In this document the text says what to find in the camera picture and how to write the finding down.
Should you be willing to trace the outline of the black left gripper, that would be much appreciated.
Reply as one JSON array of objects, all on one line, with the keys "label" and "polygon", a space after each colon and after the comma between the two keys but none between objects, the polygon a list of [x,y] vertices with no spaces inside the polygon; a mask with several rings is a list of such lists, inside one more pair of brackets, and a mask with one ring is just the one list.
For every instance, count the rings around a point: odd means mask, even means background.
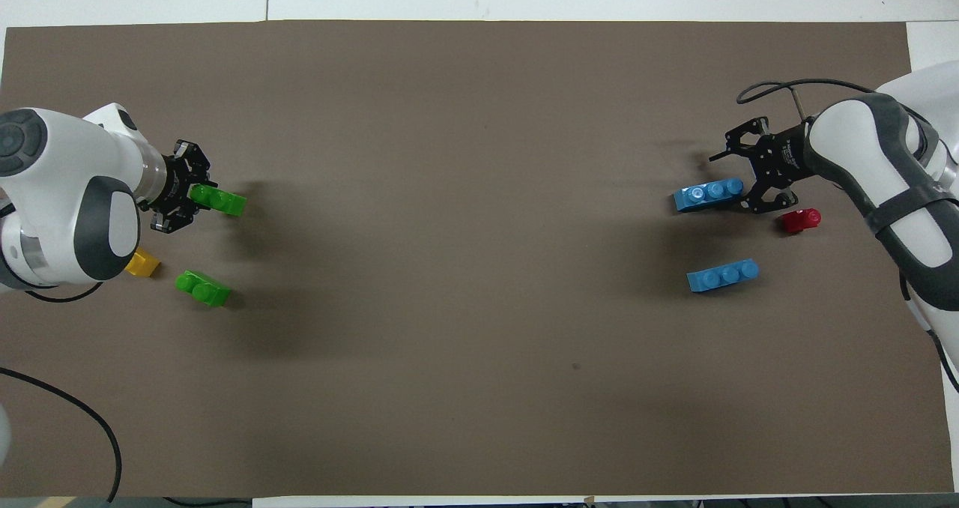
[{"label": "black left gripper", "polygon": [[193,184],[213,186],[211,163],[199,144],[178,139],[172,155],[142,156],[141,211],[153,211],[153,230],[172,234],[194,222],[196,204],[188,197]]}]

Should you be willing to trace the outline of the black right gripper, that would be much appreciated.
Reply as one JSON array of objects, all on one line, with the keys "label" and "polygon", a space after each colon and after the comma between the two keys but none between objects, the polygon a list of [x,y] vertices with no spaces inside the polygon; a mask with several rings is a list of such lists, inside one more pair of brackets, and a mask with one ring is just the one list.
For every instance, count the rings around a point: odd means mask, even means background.
[{"label": "black right gripper", "polygon": [[791,186],[813,176],[805,162],[808,122],[769,133],[769,118],[753,118],[724,133],[724,148],[710,157],[752,157],[758,143],[758,179],[743,195],[741,208],[750,214],[784,211],[798,203]]}]

